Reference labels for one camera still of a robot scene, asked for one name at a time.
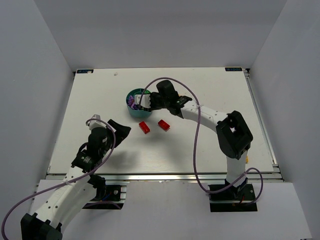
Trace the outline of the purple lego brick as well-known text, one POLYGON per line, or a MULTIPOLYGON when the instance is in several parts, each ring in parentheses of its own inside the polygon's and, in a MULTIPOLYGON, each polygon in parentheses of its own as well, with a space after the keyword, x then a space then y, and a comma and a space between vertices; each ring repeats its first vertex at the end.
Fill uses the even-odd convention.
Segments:
POLYGON ((132 105, 135 105, 135 98, 130 95, 127 99, 126 99, 127 105, 131 108, 132 105))

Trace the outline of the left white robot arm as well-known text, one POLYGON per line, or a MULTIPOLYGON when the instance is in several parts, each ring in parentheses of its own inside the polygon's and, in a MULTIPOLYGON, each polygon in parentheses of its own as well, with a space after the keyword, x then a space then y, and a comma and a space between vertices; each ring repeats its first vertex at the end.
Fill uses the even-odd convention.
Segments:
POLYGON ((81 145, 59 187, 34 213, 20 221, 24 240, 61 240, 63 231, 82 208, 97 205, 120 206, 109 200, 106 180, 96 170, 106 162, 113 150, 130 134, 129 126, 94 115, 86 121, 90 135, 81 145))

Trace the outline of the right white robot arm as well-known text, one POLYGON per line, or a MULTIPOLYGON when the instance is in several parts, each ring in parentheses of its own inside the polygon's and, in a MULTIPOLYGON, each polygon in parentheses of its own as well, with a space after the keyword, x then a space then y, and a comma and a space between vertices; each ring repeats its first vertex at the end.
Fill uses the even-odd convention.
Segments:
POLYGON ((217 135, 219 148, 226 156, 227 174, 224 191, 238 194, 247 184, 246 158, 253 141, 253 135, 238 111, 224 113, 200 104, 196 96, 179 95, 172 78, 158 78, 157 91, 135 97, 144 110, 152 112, 167 109, 172 115, 195 121, 197 126, 205 126, 217 135))

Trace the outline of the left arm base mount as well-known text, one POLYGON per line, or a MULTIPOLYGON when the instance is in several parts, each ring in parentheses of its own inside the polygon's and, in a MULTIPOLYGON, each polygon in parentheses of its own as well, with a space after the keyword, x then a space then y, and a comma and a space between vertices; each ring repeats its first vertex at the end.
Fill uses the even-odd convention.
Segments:
POLYGON ((126 199, 127 186, 122 184, 105 184, 97 190, 95 198, 83 209, 86 210, 121 210, 126 199))

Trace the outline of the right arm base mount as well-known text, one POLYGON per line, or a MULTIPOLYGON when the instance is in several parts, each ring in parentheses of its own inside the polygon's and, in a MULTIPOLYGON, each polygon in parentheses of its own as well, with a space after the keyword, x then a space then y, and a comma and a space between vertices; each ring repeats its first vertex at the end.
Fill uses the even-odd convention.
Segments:
POLYGON ((252 184, 247 184, 235 196, 226 190, 216 194, 209 194, 209 208, 211 213, 245 213, 257 212, 257 203, 251 203, 256 198, 252 184))

